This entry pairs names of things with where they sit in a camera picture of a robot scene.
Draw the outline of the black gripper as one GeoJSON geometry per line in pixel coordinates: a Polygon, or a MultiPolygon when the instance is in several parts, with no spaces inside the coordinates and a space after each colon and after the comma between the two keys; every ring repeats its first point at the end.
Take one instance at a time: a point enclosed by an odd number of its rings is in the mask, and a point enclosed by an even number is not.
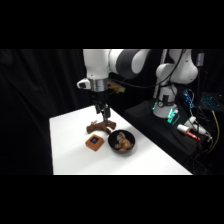
{"type": "Polygon", "coordinates": [[[108,91],[91,92],[93,105],[96,108],[97,114],[102,112],[103,120],[107,121],[110,118],[110,107],[108,106],[108,91]]]}

